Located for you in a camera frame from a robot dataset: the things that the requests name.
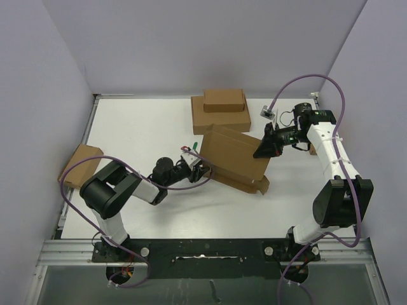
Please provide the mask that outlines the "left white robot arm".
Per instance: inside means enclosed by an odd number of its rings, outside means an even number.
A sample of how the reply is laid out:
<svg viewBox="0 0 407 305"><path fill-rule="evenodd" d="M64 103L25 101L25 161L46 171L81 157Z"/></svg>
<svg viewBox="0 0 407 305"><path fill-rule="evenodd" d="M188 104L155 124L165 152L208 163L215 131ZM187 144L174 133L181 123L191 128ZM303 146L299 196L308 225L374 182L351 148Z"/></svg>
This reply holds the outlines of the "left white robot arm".
<svg viewBox="0 0 407 305"><path fill-rule="evenodd" d="M209 166L189 154L183 154L177 163L168 157L160 158L146 180L128 171L119 161L111 161L82 185L79 195L96 216L108 256L122 261L128 256L130 237L120 211L129 198L134 196L157 205L168 195L168 187L184 179L198 182L208 172Z"/></svg>

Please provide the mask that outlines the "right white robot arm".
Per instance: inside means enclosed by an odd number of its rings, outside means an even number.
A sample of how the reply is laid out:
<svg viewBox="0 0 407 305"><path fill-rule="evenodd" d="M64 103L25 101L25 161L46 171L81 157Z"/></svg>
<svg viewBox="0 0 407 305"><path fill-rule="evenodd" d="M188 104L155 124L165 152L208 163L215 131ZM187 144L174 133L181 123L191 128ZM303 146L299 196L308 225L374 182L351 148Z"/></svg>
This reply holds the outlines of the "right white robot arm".
<svg viewBox="0 0 407 305"><path fill-rule="evenodd" d="M312 215L292 229L293 238L283 243L287 258L298 259L305 253L305 244L324 233L333 233L360 223L373 194L373 183L361 177L344 150L337 134L336 118L329 110L315 110L309 103L300 103L291 111L293 125L281 128L267 123L254 158L274 158L285 146L297 148L306 143L314 148L322 166L326 183L312 203Z"/></svg>

